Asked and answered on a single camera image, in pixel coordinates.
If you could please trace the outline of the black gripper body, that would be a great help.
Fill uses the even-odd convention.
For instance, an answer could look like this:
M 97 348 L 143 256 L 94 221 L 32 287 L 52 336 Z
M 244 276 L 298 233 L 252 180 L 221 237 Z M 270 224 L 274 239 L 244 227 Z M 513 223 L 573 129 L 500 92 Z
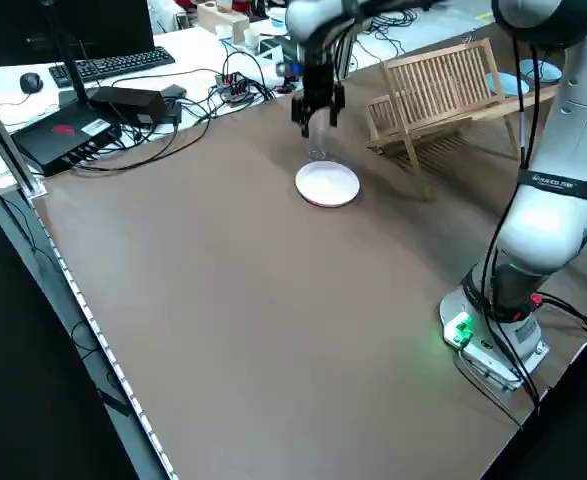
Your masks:
M 334 103 L 334 67 L 332 63 L 305 66 L 303 103 L 305 106 L 331 106 Z

